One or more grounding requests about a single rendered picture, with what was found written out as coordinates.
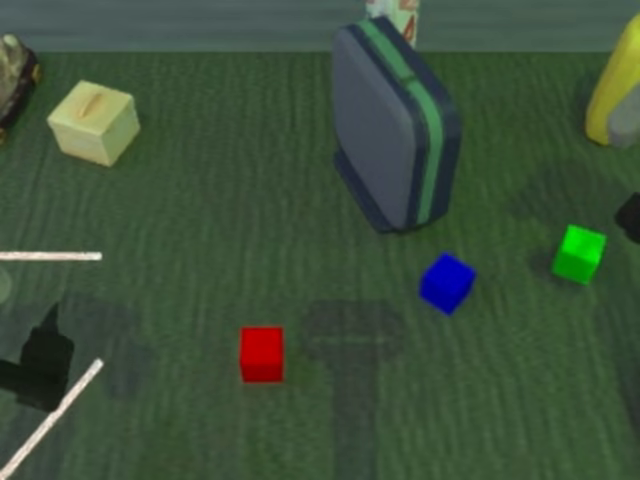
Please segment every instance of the toy block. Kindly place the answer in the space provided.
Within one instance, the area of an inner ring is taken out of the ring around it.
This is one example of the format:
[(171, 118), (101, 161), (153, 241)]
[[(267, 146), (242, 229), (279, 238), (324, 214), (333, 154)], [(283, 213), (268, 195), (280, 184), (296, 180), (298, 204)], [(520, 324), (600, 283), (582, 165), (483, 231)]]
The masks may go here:
[(284, 380), (284, 330), (244, 327), (240, 330), (240, 370), (245, 383)]
[(553, 273), (588, 285), (600, 265), (606, 244), (605, 235), (569, 225), (553, 261)]
[(587, 137), (600, 145), (627, 147), (638, 140), (640, 115), (640, 14), (627, 24), (587, 108)]
[(420, 296), (438, 310), (451, 315), (469, 295), (475, 279), (473, 268), (444, 253), (424, 273)]
[(113, 166), (140, 132), (128, 93), (81, 81), (47, 118), (63, 153)]
[(629, 240), (640, 243), (640, 193), (634, 193), (620, 207), (615, 216), (615, 222)]

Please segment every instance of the wooden block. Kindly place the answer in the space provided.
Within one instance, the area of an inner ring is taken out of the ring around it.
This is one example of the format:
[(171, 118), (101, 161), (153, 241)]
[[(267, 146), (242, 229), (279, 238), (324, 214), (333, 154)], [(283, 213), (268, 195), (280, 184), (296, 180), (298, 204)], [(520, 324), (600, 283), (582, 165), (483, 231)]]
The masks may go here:
[[(622, 32), (593, 92), (587, 109), (587, 137), (600, 145), (612, 144), (610, 117), (638, 84), (640, 84), (640, 14), (636, 15)], [(628, 136), (620, 141), (628, 143)]]
[(140, 132), (131, 95), (84, 80), (47, 123), (63, 153), (105, 167), (113, 166)]
[(245, 383), (284, 379), (284, 331), (281, 327), (245, 327), (240, 331), (240, 370)]

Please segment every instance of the gray wall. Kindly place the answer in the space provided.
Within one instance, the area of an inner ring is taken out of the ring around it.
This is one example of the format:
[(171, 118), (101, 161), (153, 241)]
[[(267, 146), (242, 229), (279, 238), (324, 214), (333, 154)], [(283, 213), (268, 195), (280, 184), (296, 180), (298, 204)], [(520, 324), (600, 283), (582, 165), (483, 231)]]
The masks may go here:
[[(327, 50), (365, 0), (0, 0), (41, 51)], [(421, 50), (609, 50), (638, 0), (422, 0)]]

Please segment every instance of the red cube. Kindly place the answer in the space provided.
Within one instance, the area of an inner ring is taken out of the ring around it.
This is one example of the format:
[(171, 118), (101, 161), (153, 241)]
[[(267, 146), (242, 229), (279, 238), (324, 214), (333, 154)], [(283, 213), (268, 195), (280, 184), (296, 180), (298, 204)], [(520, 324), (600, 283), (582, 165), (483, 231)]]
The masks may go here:
[(282, 327), (244, 327), (240, 330), (240, 371), (245, 383), (284, 380)]

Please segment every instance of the white line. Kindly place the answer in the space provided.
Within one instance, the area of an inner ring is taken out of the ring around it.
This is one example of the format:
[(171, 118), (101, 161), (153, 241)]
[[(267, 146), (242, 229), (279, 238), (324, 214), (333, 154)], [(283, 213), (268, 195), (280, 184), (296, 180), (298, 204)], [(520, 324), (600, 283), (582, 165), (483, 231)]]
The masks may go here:
[(62, 399), (60, 406), (55, 412), (51, 412), (47, 418), (40, 424), (38, 429), (27, 439), (27, 441), (20, 447), (15, 455), (9, 460), (9, 463), (0, 470), (0, 480), (7, 480), (11, 475), (15, 473), (18, 467), (24, 462), (24, 460), (31, 454), (31, 452), (38, 446), (47, 433), (53, 428), (60, 418), (69, 409), (71, 404), (75, 402), (80, 394), (83, 392), (87, 385), (98, 375), (104, 363), (99, 358), (95, 359), (89, 369), (82, 375), (75, 385), (67, 392)]
[(2, 262), (99, 262), (101, 252), (0, 252)]

